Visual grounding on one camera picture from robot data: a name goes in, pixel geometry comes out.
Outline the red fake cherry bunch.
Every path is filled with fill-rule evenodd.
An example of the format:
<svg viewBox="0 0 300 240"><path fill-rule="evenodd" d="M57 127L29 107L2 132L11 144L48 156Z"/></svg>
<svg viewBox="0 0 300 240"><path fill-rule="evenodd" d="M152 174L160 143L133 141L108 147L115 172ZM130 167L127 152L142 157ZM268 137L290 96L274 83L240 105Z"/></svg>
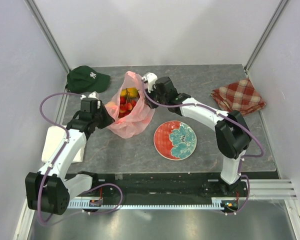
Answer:
<svg viewBox="0 0 300 240"><path fill-rule="evenodd" d="M119 118L123 118L131 113L131 111L134 109L136 106L137 101L135 98L130 98L130 97L125 97L121 96L120 97L120 104L119 104Z"/></svg>

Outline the pink plastic bag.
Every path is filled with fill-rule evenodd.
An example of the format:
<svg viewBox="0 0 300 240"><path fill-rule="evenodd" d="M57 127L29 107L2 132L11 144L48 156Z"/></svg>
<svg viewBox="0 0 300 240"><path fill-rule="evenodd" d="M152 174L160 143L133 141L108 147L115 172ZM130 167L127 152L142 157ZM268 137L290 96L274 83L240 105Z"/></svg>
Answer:
<svg viewBox="0 0 300 240"><path fill-rule="evenodd" d="M114 123L107 129L123 139L131 138L142 133L151 122L155 110L146 105L146 97L143 93L143 83L141 76L135 72L127 71L124 81L117 93L112 97L105 107L109 115L114 119ZM121 93L129 88L136 88L138 96L136 104L128 113L123 113L121 107Z"/></svg>

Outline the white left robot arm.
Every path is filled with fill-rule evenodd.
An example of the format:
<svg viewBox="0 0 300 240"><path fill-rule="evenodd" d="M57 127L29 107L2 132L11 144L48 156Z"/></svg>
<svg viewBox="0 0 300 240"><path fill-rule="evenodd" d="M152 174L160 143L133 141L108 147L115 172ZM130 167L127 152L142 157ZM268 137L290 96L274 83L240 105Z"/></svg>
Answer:
<svg viewBox="0 0 300 240"><path fill-rule="evenodd" d="M62 127L64 136L50 159L38 172L30 172L25 178L27 205L31 210L62 215L73 198L82 193L89 197L99 193L100 185L94 181L94 173L82 171L70 179L66 175L94 131L113 122L101 100L96 97L81 100L80 110Z"/></svg>

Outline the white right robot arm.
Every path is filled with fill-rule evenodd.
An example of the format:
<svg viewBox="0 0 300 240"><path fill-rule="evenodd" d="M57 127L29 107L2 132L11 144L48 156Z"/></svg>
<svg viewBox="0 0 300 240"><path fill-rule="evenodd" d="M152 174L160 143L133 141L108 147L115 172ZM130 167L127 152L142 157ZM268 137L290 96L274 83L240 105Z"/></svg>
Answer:
<svg viewBox="0 0 300 240"><path fill-rule="evenodd" d="M157 77L152 72L141 78L146 104L150 108L164 107L171 113L191 118L215 132L216 143L223 155L219 191L225 197L237 191L241 174L241 159L251 142L243 116L237 110L220 111L205 105L186 93L179 93L170 77Z"/></svg>

